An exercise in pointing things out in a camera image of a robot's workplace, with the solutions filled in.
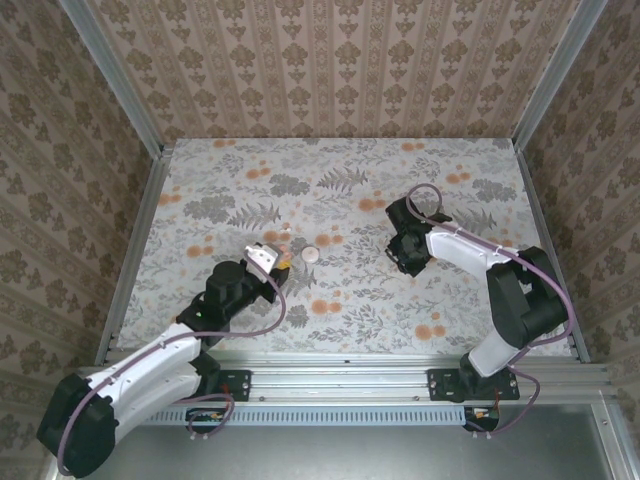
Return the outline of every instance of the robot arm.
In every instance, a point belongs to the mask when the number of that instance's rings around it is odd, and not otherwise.
[[[386,209],[397,231],[386,252],[400,271],[415,277],[431,258],[442,259],[469,272],[489,290],[493,328],[462,357],[459,371],[453,380],[447,380],[449,385],[440,396],[452,401],[491,398],[497,382],[504,378],[507,384],[511,381],[506,370],[509,362],[535,339],[562,325],[567,312],[557,293],[539,277],[497,251],[420,221],[408,210],[406,201],[402,198]],[[429,218],[457,227],[451,217],[439,212]],[[503,249],[555,279],[549,259],[541,249]]]
[[[277,268],[282,257],[277,247],[256,244],[247,247],[246,253],[278,286],[286,281],[289,269]],[[207,279],[206,290],[155,340],[87,378],[77,374],[64,378],[38,428],[38,440],[56,455],[64,428],[80,401],[135,358],[140,358],[138,363],[91,399],[71,430],[64,464],[76,477],[95,471],[122,438],[154,413],[180,399],[217,392],[220,365],[206,350],[222,336],[186,336],[166,346],[165,342],[196,332],[228,332],[231,319],[260,296],[273,303],[276,292],[258,269],[245,260],[219,263]],[[157,345],[162,348],[142,358]]]

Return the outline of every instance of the cable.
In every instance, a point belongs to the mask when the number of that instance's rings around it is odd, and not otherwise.
[[[236,408],[236,401],[233,398],[233,396],[227,393],[211,393],[209,395],[201,395],[195,398],[186,398],[184,400],[180,400],[176,402],[177,405],[185,405],[185,404],[198,403],[198,402],[204,402],[205,400],[215,400],[215,399],[223,399],[227,401],[227,414],[222,418],[222,420],[220,420],[220,423],[213,430],[202,435],[199,433],[196,433],[193,430],[193,422],[195,421],[196,418],[215,410],[203,410],[202,412],[198,412],[196,415],[193,415],[189,419],[189,424],[187,425],[187,430],[189,430],[192,440],[195,439],[196,436],[203,437],[206,440],[207,438],[212,437],[213,435],[218,433],[222,429],[222,427],[224,427],[224,425],[231,419],[231,416],[233,415],[233,411]]]
[[[476,245],[479,245],[483,248],[487,248],[489,250],[494,250],[496,253],[501,253],[502,255],[504,255],[505,257],[509,258],[510,260],[513,260],[514,262],[522,265],[524,268],[530,270],[531,272],[533,272],[534,274],[536,274],[538,277],[540,277],[546,284],[548,284],[557,294],[558,297],[560,297],[560,300],[562,301],[562,304],[564,305],[565,310],[567,311],[567,316],[568,316],[568,321],[567,321],[567,325],[564,329],[564,331],[554,337],[550,337],[550,338],[545,338],[543,340],[537,340],[534,342],[531,342],[529,345],[527,345],[525,348],[522,349],[522,351],[520,351],[514,358],[511,359],[511,362],[509,362],[509,370],[511,372],[513,372],[514,374],[526,378],[527,380],[532,381],[535,386],[536,386],[536,390],[534,392],[534,394],[531,396],[531,398],[529,399],[529,402],[527,402],[527,404],[525,405],[524,409],[522,409],[522,411],[520,412],[520,414],[513,419],[513,421],[509,422],[507,425],[505,425],[504,427],[498,428],[497,430],[494,430],[493,432],[491,432],[489,434],[489,432],[487,432],[487,436],[489,435],[497,435],[503,432],[506,432],[507,430],[510,430],[516,423],[518,423],[520,420],[522,420],[522,418],[527,414],[527,412],[531,409],[531,407],[533,407],[533,404],[535,403],[535,401],[538,399],[538,396],[540,395],[540,382],[532,377],[531,375],[527,375],[526,373],[523,373],[519,370],[517,370],[513,365],[520,360],[522,357],[524,357],[533,347],[537,347],[540,345],[548,345],[550,343],[554,343],[560,340],[563,340],[565,338],[567,338],[570,334],[571,331],[573,330],[574,326],[577,323],[577,318],[576,318],[576,312],[573,309],[573,305],[571,304],[571,300],[569,299],[569,296],[564,292],[564,290],[562,289],[562,287],[558,284],[558,282],[556,282],[553,278],[551,278],[549,275],[547,275],[545,272],[543,272],[542,270],[540,270],[538,267],[536,267],[535,265],[532,265],[531,263],[527,262],[526,260],[520,258],[518,255],[510,252],[509,250],[506,250],[505,248],[503,248],[500,245],[495,245],[492,242],[489,242],[487,240],[485,240],[484,238],[478,237],[477,235],[474,235],[470,232],[467,232],[466,230],[463,230],[462,228],[455,228],[452,227],[451,225],[447,225],[446,223],[438,223],[434,220],[431,220],[430,218],[425,217],[424,215],[421,215],[419,212],[417,212],[412,206],[411,206],[411,195],[418,189],[420,188],[430,188],[432,190],[434,190],[436,192],[436,194],[438,195],[438,209],[436,211],[438,211],[440,209],[440,206],[442,205],[442,193],[440,192],[440,190],[438,189],[438,187],[436,187],[435,185],[431,184],[431,183],[421,183],[416,185],[415,187],[413,187],[411,190],[409,190],[409,193],[407,193],[407,197],[406,197],[406,203],[407,203],[407,209],[409,210],[409,212],[411,213],[411,215],[413,215],[414,217],[416,217],[419,220],[422,220],[423,222],[428,223],[429,225],[433,226],[433,227],[439,227],[442,228],[443,230],[447,230],[448,232],[451,232],[455,235],[459,235],[463,238],[466,238],[467,240],[475,243]],[[470,422],[469,423],[472,427],[474,428],[478,428],[480,431],[482,431],[482,428],[479,428],[477,425],[472,424]]]
[[[269,285],[271,285],[271,287],[274,289],[274,291],[278,295],[278,298],[280,299],[280,304],[281,304],[281,307],[282,307],[281,311],[280,311],[280,317],[278,318],[278,320],[276,320],[271,326],[269,326],[267,328],[263,328],[262,330],[256,330],[255,332],[189,332],[189,333],[182,333],[180,335],[176,335],[175,337],[168,338],[167,340],[165,340],[164,344],[156,344],[155,346],[153,346],[149,350],[141,353],[139,356],[137,356],[134,359],[132,359],[130,362],[125,363],[119,370],[116,370],[115,372],[113,372],[113,374],[110,377],[105,378],[96,387],[94,387],[91,391],[89,391],[84,396],[84,398],[82,400],[80,400],[80,402],[78,403],[78,406],[75,408],[73,413],[71,413],[71,416],[69,417],[69,421],[67,422],[67,425],[65,426],[65,428],[64,428],[64,430],[62,432],[62,437],[60,438],[60,444],[58,445],[58,452],[56,454],[58,470],[60,471],[60,474],[62,474],[64,476],[71,476],[72,475],[72,473],[69,470],[67,470],[65,468],[65,466],[64,466],[64,452],[65,452],[65,449],[67,447],[67,442],[69,441],[69,435],[71,434],[71,429],[73,428],[73,425],[76,423],[76,420],[80,416],[80,413],[82,412],[82,410],[84,410],[84,408],[87,406],[89,401],[95,395],[98,394],[98,392],[100,390],[105,388],[107,385],[113,384],[118,377],[120,377],[124,372],[129,370],[131,367],[133,367],[137,363],[141,362],[142,360],[144,360],[148,356],[152,355],[153,353],[157,352],[158,350],[160,350],[162,348],[166,348],[166,346],[171,345],[172,343],[175,343],[178,340],[182,340],[183,338],[189,338],[189,337],[195,337],[195,338],[206,338],[206,337],[244,337],[244,338],[246,338],[246,337],[256,337],[258,335],[264,335],[266,333],[269,333],[269,332],[275,330],[276,328],[278,328],[280,326],[280,324],[284,320],[284,317],[285,317],[285,315],[287,313],[287,305],[286,305],[286,300],[284,298],[284,294],[280,290],[280,287],[275,282],[275,280],[273,280],[273,278],[271,278],[271,276],[267,272],[265,272],[264,269],[262,267],[260,267],[260,265],[258,265],[254,260],[249,258],[249,256],[246,253],[245,253],[244,257],[245,257],[245,259],[247,260],[247,262],[249,264],[251,264],[253,267],[255,267],[258,270],[258,272],[261,273],[267,279],[267,282],[269,282]]]

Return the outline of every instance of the patterned wall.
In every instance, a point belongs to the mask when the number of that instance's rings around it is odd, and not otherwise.
[[[164,140],[508,137],[579,0],[88,0]]]
[[[56,1],[0,2],[0,478],[93,361],[150,160]]]
[[[609,1],[526,153],[588,346],[640,445],[640,2]]]

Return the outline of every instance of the small round object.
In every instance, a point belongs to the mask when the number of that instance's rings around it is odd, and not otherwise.
[[[302,260],[305,263],[316,263],[320,258],[320,251],[316,247],[305,247],[302,250]]]

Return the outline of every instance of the floral tablecloth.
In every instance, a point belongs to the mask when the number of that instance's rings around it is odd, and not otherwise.
[[[441,188],[444,211],[502,245],[539,243],[507,139],[192,139],[177,142],[118,346],[162,332],[204,289],[220,261],[256,241],[286,244],[294,260],[287,315],[272,333],[216,348],[293,352],[461,354],[491,325],[486,287],[432,261],[417,278],[384,249],[395,231],[384,209],[418,182]],[[435,208],[428,192],[416,204]],[[306,265],[307,245],[320,260]],[[272,323],[260,299],[234,330]],[[570,355],[567,343],[536,349]]]

